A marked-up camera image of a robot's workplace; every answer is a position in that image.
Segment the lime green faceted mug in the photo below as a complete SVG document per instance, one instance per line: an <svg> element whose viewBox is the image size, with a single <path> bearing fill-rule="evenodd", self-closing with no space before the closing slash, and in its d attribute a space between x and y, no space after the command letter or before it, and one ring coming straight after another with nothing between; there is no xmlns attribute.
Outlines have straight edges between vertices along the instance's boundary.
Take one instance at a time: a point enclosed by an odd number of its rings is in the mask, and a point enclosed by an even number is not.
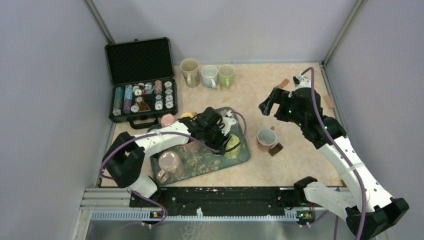
<svg viewBox="0 0 424 240"><path fill-rule="evenodd" d="M230 134L230 140L228 141L226 145L226 152L224 156L227 159L236 159L240 153L241 145L240 145L240 139L235 134Z"/></svg>

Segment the terracotta upside-down mug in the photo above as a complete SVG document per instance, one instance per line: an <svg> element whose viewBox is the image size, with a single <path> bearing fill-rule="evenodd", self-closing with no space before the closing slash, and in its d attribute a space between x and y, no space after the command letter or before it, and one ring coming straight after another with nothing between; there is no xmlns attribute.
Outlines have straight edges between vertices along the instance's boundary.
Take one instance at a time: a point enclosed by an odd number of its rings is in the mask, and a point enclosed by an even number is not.
<svg viewBox="0 0 424 240"><path fill-rule="evenodd" d="M256 146L262 152L269 151L276 143L275 127L263 128L256 134Z"/></svg>

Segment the light green mug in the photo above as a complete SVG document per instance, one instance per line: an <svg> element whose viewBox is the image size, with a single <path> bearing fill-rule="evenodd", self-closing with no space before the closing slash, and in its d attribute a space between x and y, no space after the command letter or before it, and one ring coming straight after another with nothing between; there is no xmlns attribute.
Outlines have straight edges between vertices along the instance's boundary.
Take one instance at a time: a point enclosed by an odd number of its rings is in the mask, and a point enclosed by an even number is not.
<svg viewBox="0 0 424 240"><path fill-rule="evenodd" d="M235 80L235 68L232 65L225 64L218 69L218 80L225 88L230 88Z"/></svg>

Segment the white and blue mug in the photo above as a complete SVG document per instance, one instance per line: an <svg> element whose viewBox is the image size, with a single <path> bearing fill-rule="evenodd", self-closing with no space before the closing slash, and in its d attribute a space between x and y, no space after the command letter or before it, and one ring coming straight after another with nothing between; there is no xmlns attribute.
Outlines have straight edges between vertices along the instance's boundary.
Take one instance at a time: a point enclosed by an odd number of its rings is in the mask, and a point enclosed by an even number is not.
<svg viewBox="0 0 424 240"><path fill-rule="evenodd" d="M201 71L202 83L205 87L215 89L218 86L218 69L213 65L204 66Z"/></svg>

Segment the cream patterned mug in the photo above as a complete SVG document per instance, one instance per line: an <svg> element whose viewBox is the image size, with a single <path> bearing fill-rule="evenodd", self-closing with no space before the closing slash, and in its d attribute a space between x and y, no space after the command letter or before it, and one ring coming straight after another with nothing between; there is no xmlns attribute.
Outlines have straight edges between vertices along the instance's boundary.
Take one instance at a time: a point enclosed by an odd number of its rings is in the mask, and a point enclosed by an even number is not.
<svg viewBox="0 0 424 240"><path fill-rule="evenodd" d="M180 63L180 69L186 85L195 88L200 84L199 62L194 58L186 58Z"/></svg>

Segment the red-bottomed glass mug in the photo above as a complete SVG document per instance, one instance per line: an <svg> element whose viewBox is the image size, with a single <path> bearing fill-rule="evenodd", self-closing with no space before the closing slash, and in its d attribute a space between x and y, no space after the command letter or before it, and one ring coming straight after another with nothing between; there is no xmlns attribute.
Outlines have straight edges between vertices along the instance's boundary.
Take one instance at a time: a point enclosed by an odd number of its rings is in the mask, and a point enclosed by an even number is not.
<svg viewBox="0 0 424 240"><path fill-rule="evenodd" d="M202 146L196 141L190 141L182 145L183 150L188 154L196 154L201 147Z"/></svg>

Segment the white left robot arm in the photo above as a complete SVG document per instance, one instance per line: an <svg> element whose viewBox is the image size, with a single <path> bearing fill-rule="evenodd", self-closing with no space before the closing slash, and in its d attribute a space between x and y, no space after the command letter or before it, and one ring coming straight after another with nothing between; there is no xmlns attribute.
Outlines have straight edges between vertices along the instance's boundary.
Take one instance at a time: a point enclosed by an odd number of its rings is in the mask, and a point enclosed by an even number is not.
<svg viewBox="0 0 424 240"><path fill-rule="evenodd" d="M119 188L140 194L147 206L154 207L160 202L161 194L155 181L142 173L144 160L190 141L198 142L216 155L224 155L234 124L230 117L207 107L195 117L182 117L171 125L145 134L124 132L106 152L99 172L102 174L107 170L109 178Z"/></svg>

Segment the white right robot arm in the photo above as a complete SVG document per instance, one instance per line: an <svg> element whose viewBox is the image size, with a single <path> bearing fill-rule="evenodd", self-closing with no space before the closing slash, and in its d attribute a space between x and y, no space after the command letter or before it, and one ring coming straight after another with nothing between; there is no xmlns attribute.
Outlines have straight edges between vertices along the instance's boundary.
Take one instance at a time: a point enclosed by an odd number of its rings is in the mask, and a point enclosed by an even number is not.
<svg viewBox="0 0 424 240"><path fill-rule="evenodd" d="M300 127L302 135L327 158L348 188L336 192L314 177L305 177L295 183L293 200L299 206L310 202L318 204L345 220L350 231L360 240L370 240L397 224L410 206L400 197L393 197L374 178L358 157L346 131L331 116L318 109L320 95L311 94L311 88L302 87L289 92L274 87L258 108L268 116L274 104L279 107L274 117Z"/></svg>

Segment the yellow upside-down mug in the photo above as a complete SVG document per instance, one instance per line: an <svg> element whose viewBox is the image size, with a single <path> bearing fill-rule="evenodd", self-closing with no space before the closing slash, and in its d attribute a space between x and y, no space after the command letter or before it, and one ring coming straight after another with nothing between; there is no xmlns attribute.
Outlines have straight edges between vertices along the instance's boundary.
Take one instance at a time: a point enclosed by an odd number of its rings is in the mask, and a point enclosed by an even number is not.
<svg viewBox="0 0 424 240"><path fill-rule="evenodd" d="M194 119L198 115L197 112L184 112L181 114L181 118L191 118Z"/></svg>

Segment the pink upside-down mug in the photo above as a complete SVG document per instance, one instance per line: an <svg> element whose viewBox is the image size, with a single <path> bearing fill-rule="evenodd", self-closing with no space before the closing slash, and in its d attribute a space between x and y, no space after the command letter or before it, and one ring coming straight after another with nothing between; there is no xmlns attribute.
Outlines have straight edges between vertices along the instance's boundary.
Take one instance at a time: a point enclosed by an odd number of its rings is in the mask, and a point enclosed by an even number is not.
<svg viewBox="0 0 424 240"><path fill-rule="evenodd" d="M165 114L161 117L161 121L160 124L163 128L172 125L173 123L176 122L176 117L170 113Z"/></svg>

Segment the light pink glass mug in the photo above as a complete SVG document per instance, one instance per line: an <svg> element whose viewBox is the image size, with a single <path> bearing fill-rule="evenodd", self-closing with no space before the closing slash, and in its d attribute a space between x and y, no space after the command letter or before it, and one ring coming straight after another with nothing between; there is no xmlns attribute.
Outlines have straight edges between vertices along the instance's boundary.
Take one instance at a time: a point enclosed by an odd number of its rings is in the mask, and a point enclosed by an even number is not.
<svg viewBox="0 0 424 240"><path fill-rule="evenodd" d="M175 151L165 151L158 159L160 167L156 175L159 183L164 183L168 178L179 178L184 174L184 164Z"/></svg>

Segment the curved brown wooden block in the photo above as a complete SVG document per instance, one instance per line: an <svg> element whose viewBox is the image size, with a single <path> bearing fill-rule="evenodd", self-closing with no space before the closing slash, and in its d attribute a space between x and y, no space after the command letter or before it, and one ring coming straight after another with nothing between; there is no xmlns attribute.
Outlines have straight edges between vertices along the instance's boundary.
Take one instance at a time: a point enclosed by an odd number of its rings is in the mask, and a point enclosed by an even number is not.
<svg viewBox="0 0 424 240"><path fill-rule="evenodd" d="M290 80L288 78L285 78L280 84L278 84L276 87L278 89L284 89L288 84L290 83Z"/></svg>

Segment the teal floral serving tray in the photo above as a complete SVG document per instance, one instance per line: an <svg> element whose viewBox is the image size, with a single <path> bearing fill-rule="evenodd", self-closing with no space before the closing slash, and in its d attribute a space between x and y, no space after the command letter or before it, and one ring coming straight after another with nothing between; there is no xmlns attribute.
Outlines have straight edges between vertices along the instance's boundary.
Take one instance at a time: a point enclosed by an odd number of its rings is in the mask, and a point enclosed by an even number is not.
<svg viewBox="0 0 424 240"><path fill-rule="evenodd" d="M216 109L222 116L224 116L228 111L233 111L234 109L231 107L221 107ZM242 139L243 136L243 130L241 126L242 119L241 117L234 116L234 118L237 120L237 124L233 125L230 129L230 134L234 134L239 137L239 139ZM174 151L176 152L183 165L184 165L184 172L183 175L176 178L168 178L167 181L164 183L158 183L160 186L165 186L169 184L173 184L176 182L180 182L186 179L195 178L201 175L213 173L222 169L230 168L242 163L247 162L251 158L251 151L247 143L247 137L241 142L240 144L241 149L239 152L239 155L235 159L228 159L224 155L215 155L210 150L201 147L201 149L195 153L195 154L189 154L186 153L182 146L177 145L169 148L169 150L164 150L160 153L157 153L150 157L150 164L151 164L151 170L153 173L154 179L157 176L157 173L160 171L159 167L159 157L162 153L165 151Z"/></svg>

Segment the dark brown wooden block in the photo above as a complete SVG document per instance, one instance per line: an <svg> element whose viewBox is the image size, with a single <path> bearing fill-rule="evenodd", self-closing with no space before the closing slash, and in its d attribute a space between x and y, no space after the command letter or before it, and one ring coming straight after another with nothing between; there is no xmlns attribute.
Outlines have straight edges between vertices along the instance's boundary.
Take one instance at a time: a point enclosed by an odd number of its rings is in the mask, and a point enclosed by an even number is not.
<svg viewBox="0 0 424 240"><path fill-rule="evenodd" d="M270 148L268 150L268 153L274 157L276 154L278 154L282 149L283 149L283 145L281 143L277 143L275 146L273 146L272 148Z"/></svg>

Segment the light wooden block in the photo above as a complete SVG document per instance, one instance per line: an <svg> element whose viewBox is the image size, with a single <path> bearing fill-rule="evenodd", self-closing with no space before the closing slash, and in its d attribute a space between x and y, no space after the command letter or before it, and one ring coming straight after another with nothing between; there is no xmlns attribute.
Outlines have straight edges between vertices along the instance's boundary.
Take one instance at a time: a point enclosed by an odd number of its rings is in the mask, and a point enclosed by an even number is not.
<svg viewBox="0 0 424 240"><path fill-rule="evenodd" d="M329 95L325 95L323 99L328 109L333 110L336 107L335 103Z"/></svg>

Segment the black poker chip case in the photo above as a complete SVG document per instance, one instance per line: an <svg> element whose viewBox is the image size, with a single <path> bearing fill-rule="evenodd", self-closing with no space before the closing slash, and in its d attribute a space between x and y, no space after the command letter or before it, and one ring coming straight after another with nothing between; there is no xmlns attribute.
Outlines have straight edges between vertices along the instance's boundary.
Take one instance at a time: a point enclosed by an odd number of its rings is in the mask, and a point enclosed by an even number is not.
<svg viewBox="0 0 424 240"><path fill-rule="evenodd" d="M147 129L178 112L177 83L167 37L109 44L106 59L112 80L109 119Z"/></svg>

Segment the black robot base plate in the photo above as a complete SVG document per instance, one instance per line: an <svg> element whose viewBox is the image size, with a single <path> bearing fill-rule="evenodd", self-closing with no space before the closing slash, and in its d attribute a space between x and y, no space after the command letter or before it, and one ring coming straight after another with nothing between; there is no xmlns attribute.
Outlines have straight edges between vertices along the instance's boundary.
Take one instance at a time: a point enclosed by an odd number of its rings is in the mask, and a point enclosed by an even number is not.
<svg viewBox="0 0 424 240"><path fill-rule="evenodd" d="M277 217L295 211L295 217L316 217L316 204L301 201L292 187L161 187L143 200L131 194L132 208L162 205L169 216L191 216L201 209L206 217Z"/></svg>

